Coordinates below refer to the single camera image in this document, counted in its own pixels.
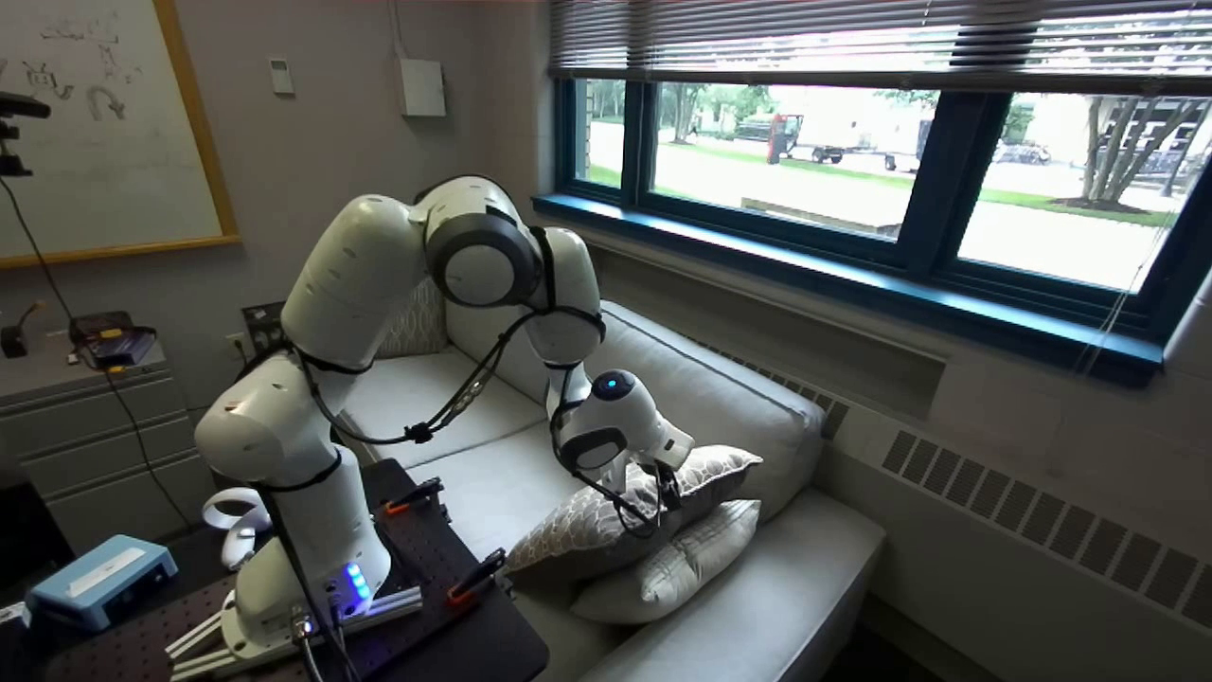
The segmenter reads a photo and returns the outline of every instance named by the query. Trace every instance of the robotic arm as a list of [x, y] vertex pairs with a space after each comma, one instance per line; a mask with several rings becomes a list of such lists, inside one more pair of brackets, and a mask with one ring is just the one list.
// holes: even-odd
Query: robotic arm
[[281, 526], [238, 567], [235, 604], [224, 608], [224, 640], [243, 660], [281, 650], [311, 594], [355, 612], [389, 575], [359, 467], [331, 438], [331, 415], [426, 277], [455, 304], [528, 310], [528, 338], [551, 367], [546, 411], [564, 471], [610, 488], [623, 483], [610, 471], [631, 459], [676, 471], [690, 455], [690, 435], [660, 415], [638, 376], [588, 378], [583, 361], [605, 330], [593, 255], [574, 229], [530, 229], [485, 176], [445, 183], [417, 204], [355, 197], [281, 310], [291, 347], [243, 376], [198, 423], [209, 467], [257, 483]]

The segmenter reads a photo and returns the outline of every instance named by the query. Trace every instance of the floor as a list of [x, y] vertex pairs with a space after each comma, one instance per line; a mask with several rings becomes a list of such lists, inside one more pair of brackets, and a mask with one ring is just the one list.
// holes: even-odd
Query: floor
[[854, 640], [840, 649], [828, 682], [940, 682], [940, 678], [860, 623]]

